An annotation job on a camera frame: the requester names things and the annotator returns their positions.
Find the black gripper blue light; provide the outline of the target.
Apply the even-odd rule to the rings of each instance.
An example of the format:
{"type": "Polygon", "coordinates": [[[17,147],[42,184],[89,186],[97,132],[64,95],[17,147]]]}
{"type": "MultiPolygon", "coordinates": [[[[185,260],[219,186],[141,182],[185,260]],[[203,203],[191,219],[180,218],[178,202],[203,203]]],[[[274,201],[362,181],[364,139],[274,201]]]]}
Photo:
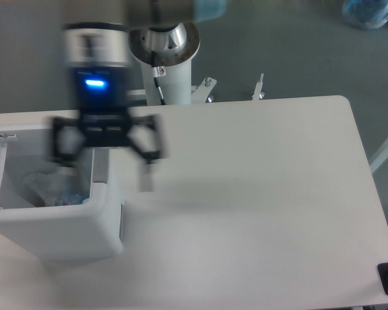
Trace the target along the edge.
{"type": "Polygon", "coordinates": [[[51,116],[48,160],[62,174],[80,175],[85,147],[127,147],[139,158],[141,192],[151,192],[154,166],[166,158],[165,134],[159,114],[129,113],[127,67],[70,67],[79,118],[51,116]]]}

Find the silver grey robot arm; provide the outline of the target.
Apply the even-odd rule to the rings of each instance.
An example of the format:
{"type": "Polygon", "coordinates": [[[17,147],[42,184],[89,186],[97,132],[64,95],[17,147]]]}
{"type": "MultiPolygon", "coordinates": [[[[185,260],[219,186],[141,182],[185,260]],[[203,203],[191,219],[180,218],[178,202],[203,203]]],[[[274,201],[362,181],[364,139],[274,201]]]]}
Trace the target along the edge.
{"type": "Polygon", "coordinates": [[[51,119],[51,160],[73,168],[85,149],[129,148],[142,160],[141,188],[151,190],[164,134],[158,115],[131,113],[132,62],[142,69],[148,105],[207,103],[216,81],[191,83],[197,23],[221,17],[226,7],[226,1],[65,1],[65,59],[78,116],[51,119]]]}

